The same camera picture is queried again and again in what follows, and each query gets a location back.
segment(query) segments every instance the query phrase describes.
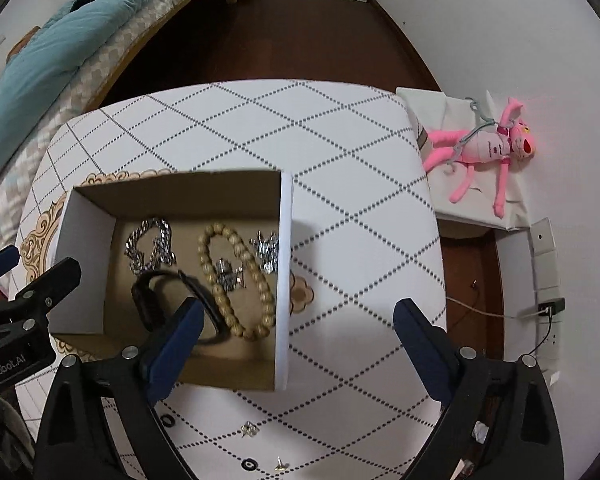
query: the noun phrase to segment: white tablecloth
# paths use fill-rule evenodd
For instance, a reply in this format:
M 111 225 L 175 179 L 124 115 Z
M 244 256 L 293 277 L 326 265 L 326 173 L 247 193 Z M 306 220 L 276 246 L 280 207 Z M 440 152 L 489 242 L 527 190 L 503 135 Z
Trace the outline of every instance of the white tablecloth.
M 400 478 L 440 407 L 401 348 L 392 311 L 410 297 L 445 326 L 445 293 L 427 181 L 404 104 L 390 92 L 227 82 L 158 92 L 71 120 L 27 200 L 17 240 L 23 262 L 12 272 L 10 296 L 46 268 L 71 186 L 147 170 L 261 167 L 294 174 L 292 272 L 315 292 L 291 316 L 288 389 L 183 384 L 156 411 L 174 416 L 169 436 L 203 480 L 276 476 L 277 457 L 289 464 L 290 479 Z M 34 434 L 53 370 L 17 387 Z M 142 478 L 111 402 L 106 412 L 127 472 Z M 257 436 L 241 437 L 246 421 L 260 428 Z M 258 469 L 244 471 L 245 458 Z

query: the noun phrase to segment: open box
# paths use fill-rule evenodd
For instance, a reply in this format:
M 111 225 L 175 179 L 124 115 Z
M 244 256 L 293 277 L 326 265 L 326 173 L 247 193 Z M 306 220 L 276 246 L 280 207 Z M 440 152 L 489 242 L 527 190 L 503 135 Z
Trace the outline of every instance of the open box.
M 124 255 L 125 242 L 145 218 L 159 217 L 171 225 L 171 250 L 181 269 L 206 283 L 198 256 L 198 237 L 209 224 L 222 222 L 250 246 L 258 231 L 277 232 L 278 273 L 266 275 L 276 297 L 276 326 L 257 342 L 231 336 L 228 340 L 196 346 L 180 380 L 239 390 L 281 390 L 288 371 L 288 318 L 290 281 L 292 178 L 279 171 L 218 171 L 174 173 L 73 188 L 66 200 L 54 261 L 75 258 L 82 281 L 48 314 L 49 332 L 97 359 L 116 355 L 129 345 L 140 346 L 148 337 L 131 297 L 136 280 Z M 151 252 L 156 232 L 138 242 Z M 230 243 L 212 238 L 215 262 L 227 258 L 240 265 Z M 243 326 L 255 326 L 261 317 L 259 293 L 248 272 L 246 288 L 229 293 L 235 315 Z M 168 314 L 182 301 L 178 280 L 165 282 L 158 297 Z M 203 336 L 211 327 L 205 319 Z

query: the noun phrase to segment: blue blanket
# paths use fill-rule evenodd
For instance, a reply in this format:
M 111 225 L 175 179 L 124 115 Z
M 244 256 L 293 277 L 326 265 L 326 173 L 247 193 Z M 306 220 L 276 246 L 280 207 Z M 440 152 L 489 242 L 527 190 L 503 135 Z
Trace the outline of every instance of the blue blanket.
M 91 57 L 149 0 L 63 6 L 5 67 L 0 78 L 0 170 Z

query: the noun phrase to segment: silver chain bracelet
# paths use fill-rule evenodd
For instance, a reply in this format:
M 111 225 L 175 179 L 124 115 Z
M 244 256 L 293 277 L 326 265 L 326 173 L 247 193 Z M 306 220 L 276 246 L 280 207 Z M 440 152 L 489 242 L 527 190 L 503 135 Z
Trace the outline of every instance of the silver chain bracelet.
M 136 245 L 138 240 L 144 236 L 147 231 L 157 227 L 160 231 L 154 238 L 154 250 L 151 252 L 151 259 L 148 263 L 144 262 L 144 253 L 138 251 Z M 160 268 L 160 264 L 168 267 L 176 263 L 176 255 L 171 252 L 171 226 L 162 218 L 149 218 L 142 220 L 140 227 L 135 229 L 126 240 L 125 254 L 131 260 L 129 268 L 136 276 Z

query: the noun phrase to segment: pink stuffed animal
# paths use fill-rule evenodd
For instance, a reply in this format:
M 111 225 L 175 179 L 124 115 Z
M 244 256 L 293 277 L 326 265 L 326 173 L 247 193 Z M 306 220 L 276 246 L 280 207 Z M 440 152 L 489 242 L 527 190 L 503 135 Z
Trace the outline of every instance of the pink stuffed animal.
M 428 132 L 434 150 L 429 154 L 427 160 L 424 161 L 424 170 L 427 173 L 443 162 L 455 160 L 458 151 L 458 162 L 462 162 L 467 166 L 466 177 L 462 181 L 462 184 L 449 197 L 451 203 L 458 202 L 465 195 L 469 186 L 471 186 L 474 180 L 475 164 L 499 160 L 500 175 L 498 177 L 498 190 L 496 200 L 493 203 L 493 211 L 499 218 L 504 217 L 510 158 L 512 156 L 520 159 L 528 158 L 536 152 L 536 144 L 529 133 L 526 123 L 520 120 L 520 118 L 511 119 L 514 113 L 520 113 L 523 106 L 521 102 L 510 97 L 509 103 L 502 113 L 496 132 L 480 130 L 466 143 L 460 141 L 470 130 L 458 130 L 456 132 L 434 130 Z

